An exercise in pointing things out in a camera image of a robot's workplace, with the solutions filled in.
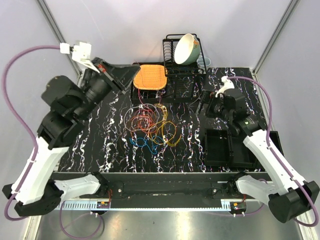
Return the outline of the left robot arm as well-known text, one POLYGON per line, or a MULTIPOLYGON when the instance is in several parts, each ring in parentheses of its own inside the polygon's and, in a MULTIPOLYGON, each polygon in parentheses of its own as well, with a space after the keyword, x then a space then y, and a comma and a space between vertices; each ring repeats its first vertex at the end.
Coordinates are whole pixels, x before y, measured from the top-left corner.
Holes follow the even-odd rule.
POLYGON ((37 129, 35 147, 17 181, 2 188, 7 199, 16 200, 14 210, 20 219, 46 215, 72 198, 108 196, 109 181, 98 172, 69 180, 54 180, 51 175, 95 107, 110 92, 125 93, 139 71, 138 64, 109 64, 96 57, 93 69, 84 73, 84 86, 64 75, 47 83, 41 97, 50 110, 37 129))

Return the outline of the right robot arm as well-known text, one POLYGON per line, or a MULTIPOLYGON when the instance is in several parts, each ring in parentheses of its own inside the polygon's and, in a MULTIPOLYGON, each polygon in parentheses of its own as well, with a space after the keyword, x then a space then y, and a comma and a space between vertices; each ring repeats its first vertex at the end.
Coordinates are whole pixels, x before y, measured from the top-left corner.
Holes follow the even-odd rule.
POLYGON ((238 173, 227 185, 230 197, 236 199, 248 195, 262 202, 281 223, 316 209, 319 185, 315 181, 306 181, 294 170, 270 140, 270 133, 263 123, 249 114, 245 96, 239 89, 219 90, 217 93, 204 90, 197 110, 200 111, 203 105, 207 105, 206 117, 227 122, 231 133, 240 137, 273 182, 269 185, 247 173, 238 173))

